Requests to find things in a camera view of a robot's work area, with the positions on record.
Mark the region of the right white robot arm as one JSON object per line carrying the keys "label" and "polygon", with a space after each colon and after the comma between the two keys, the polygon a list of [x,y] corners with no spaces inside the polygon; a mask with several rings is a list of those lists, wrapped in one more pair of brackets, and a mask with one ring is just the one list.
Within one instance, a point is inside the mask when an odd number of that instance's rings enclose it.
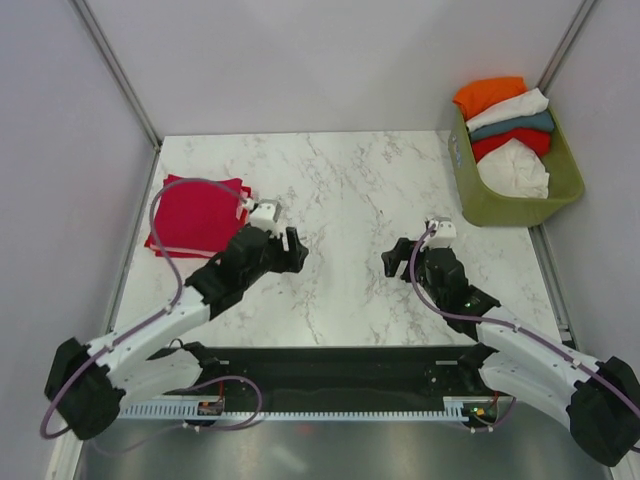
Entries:
{"label": "right white robot arm", "polygon": [[458,368],[467,392],[487,387],[541,411],[607,467],[639,450],[639,379],[616,356],[599,360],[519,320],[472,285],[453,250],[434,236],[400,238],[382,253],[384,274],[412,285],[419,299],[455,332],[474,340]]}

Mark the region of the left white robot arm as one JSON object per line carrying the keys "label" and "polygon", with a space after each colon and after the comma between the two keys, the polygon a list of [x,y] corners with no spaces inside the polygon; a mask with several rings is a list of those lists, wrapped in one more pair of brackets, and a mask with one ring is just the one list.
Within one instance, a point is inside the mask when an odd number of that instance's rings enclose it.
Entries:
{"label": "left white robot arm", "polygon": [[220,378],[215,364],[190,352],[163,358],[157,352],[238,304],[265,274],[300,272],[308,254],[294,227],[280,234],[243,227],[149,319],[87,344],[76,338],[63,342],[45,384],[47,412],[58,413],[78,439],[90,440],[132,403],[190,387],[211,392]]}

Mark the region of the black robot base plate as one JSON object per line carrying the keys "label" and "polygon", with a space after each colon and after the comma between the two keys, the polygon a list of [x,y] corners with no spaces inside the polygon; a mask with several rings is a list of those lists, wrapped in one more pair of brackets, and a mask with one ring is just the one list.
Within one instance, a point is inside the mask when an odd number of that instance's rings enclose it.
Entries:
{"label": "black robot base plate", "polygon": [[246,410],[433,407],[441,397],[498,400],[476,372],[471,346],[206,347],[179,351],[203,371],[197,395],[222,393]]}

